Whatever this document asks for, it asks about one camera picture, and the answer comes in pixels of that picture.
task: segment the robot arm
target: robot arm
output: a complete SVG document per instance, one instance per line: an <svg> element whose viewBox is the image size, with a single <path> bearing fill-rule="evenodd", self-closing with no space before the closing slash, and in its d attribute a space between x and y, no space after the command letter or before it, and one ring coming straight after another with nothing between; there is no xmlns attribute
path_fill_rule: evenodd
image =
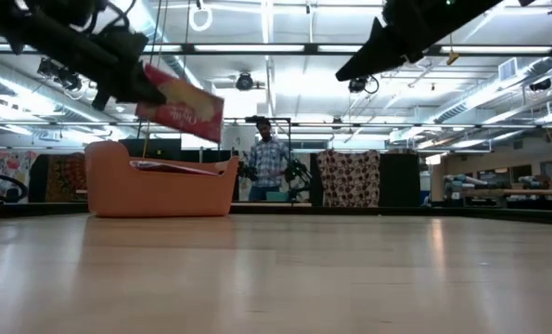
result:
<svg viewBox="0 0 552 334"><path fill-rule="evenodd" d="M118 17L92 33L98 14L107 7ZM120 20L124 24L116 25ZM166 101L139 60L147 37L130 32L126 14L108 0L0 0L0 36L17 55L29 45L95 82L95 109L103 110L111 96L118 102Z"/></svg>

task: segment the ceiling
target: ceiling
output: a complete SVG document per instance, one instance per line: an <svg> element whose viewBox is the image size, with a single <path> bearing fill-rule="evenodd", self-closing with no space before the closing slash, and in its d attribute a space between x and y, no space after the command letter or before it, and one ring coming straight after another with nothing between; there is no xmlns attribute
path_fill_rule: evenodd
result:
<svg viewBox="0 0 552 334"><path fill-rule="evenodd" d="M212 22L201 32L191 28L187 13L189 4L196 12L196 1L184 0L137 0L147 2L152 17L160 9L160 22L165 21L164 37L167 42L177 44L282 44L282 43L332 43L362 44L370 33L373 19L379 15L382 0L310 0L310 14L307 14L306 0L205 0L203 5L212 12ZM114 0L126 8L129 0ZM455 45L552 45L552 15L547 12L552 1L536 0L531 6L521 8L516 0L505 1L493 10L479 16L449 37L441 44ZM109 21L112 14L105 13L99 25ZM206 13L194 15L198 25L207 18ZM447 65L447 57L424 58L418 64L403 66L397 71L378 75L379 90L369 96L366 93L350 94L348 83L339 83L335 72L349 59L349 56L182 56L192 74L201 82L212 84L217 95L228 98L252 100L259 107L260 114L267 115L266 92L233 94L234 80L242 71L248 71L258 82L266 82L267 65L272 66L270 88L273 90L273 116L291 117L304 122L331 122L333 117L343 117L346 122L423 122L426 113L433 114L440 106L459 98L470 89L492 78L498 73L498 66L508 58L461 57ZM40 56L0 55L0 63L13 73L41 80L36 69ZM165 71L171 69L159 63ZM60 91L54 83L43 83ZM523 96L523 88L511 89L507 93L489 98L475 106L475 109L490 110L479 116L462 118L470 123L484 122L488 115L495 115L517 108L530 101L552 94L552 88L544 92L531 92ZM88 109L89 100L95 90L82 91L69 97L79 99ZM109 103L107 116L123 121L134 120L133 105ZM537 107L534 116L541 116L542 107ZM240 110L226 109L225 117L241 115ZM522 112L506 122L530 120L529 112ZM152 132L169 131L152 127ZM294 129L307 132L310 129ZM320 128L319 132L330 128ZM388 134L397 131L392 128L368 128L363 134ZM431 138L454 136L449 128L419 133L415 138L425 141Z"/></svg>

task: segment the ceiling beam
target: ceiling beam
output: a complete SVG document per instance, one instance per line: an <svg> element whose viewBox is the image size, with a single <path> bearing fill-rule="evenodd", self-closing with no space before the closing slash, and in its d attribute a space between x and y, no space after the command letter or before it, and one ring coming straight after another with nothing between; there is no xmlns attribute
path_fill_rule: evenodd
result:
<svg viewBox="0 0 552 334"><path fill-rule="evenodd" d="M148 45L143 55L175 56L352 56L362 45L359 44L176 44ZM433 45L424 50L426 57L446 57L451 48L460 57L552 57L552 45ZM13 54L9 45L0 43L0 55ZM27 47L23 54L41 55Z"/></svg>

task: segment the ceiling pipe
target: ceiling pipe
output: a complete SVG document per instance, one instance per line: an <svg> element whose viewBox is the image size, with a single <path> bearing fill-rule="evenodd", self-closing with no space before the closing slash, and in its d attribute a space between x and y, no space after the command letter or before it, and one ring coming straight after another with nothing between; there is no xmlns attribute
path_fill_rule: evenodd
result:
<svg viewBox="0 0 552 334"><path fill-rule="evenodd" d="M517 58L519 63L526 63L524 58ZM462 95L448 101L440 106L434 115L423 121L423 123L441 123L445 122L457 115L477 108L478 106L492 101L493 99L502 96L514 88L523 87L538 79L543 78L552 72L552 58L545 57L518 71L516 82L503 83L498 74L485 80L475 87L471 87ZM414 135L419 134L421 129L404 129L392 135L393 141L406 140Z"/></svg>
<svg viewBox="0 0 552 334"><path fill-rule="evenodd" d="M42 96L52 103L61 106L66 111L77 115L81 118L87 119L92 122L116 122L117 119L110 117L104 112L94 110L92 106L85 104L81 101L71 99L58 90L47 86L46 84L34 80L24 74L14 71L0 63L0 84L10 86L15 85L26 91L32 92L37 96ZM125 128L123 130L116 129L117 131L123 131L126 135L135 135L135 129Z"/></svg>
<svg viewBox="0 0 552 334"><path fill-rule="evenodd" d="M526 111L530 111L531 109L539 108L542 105L546 105L548 108L550 108L550 111L552 112L552 94L550 96L545 96L545 97L542 97L542 98L538 98L534 101L531 101L531 103L520 106L520 107L515 108L513 110L506 111L506 112L504 112L502 114L499 114L499 115L497 115L497 116L495 116L491 119L497 119L497 120L500 120L500 121L504 121L504 120L506 120L508 118L511 118L511 117L514 117L517 114L520 114L522 112L526 112ZM533 120L532 122L526 122L526 124L533 124L534 122L535 122L535 120ZM487 137L488 135L497 135L497 134L502 134L504 132L505 132L504 129L502 129L502 130L500 130L500 129L498 129L498 130L488 130L488 131L484 130L481 135L483 135L484 137ZM520 135L522 133L523 133L523 131L520 131L519 133L517 133L515 135ZM510 137L511 136L503 137L503 138L500 138L500 139L502 140L502 139L507 139L507 138L510 138ZM432 148L432 147L435 147L437 145L445 145L445 144L451 143L451 142L458 142L458 141L463 140L463 138L464 138L463 134L451 135L451 136L447 136L445 138L437 139L436 141L430 140L430 141L426 141L424 143L420 143L418 145L418 148Z"/></svg>
<svg viewBox="0 0 552 334"><path fill-rule="evenodd" d="M226 11L235 11L242 13L254 13L261 14L261 1L249 2L249 1L210 1L206 0L205 6ZM153 8L158 8L157 4L152 5ZM188 7L188 2L184 1L183 4L171 3L168 6L160 5L161 8L169 9L183 9ZM331 5L331 4L319 4L318 7L313 7L315 11L342 13L342 14L378 14L382 11L382 5ZM505 6L504 10L498 15L546 15L547 12L552 10L552 6ZM305 4L274 4L275 14L304 14L306 15Z"/></svg>

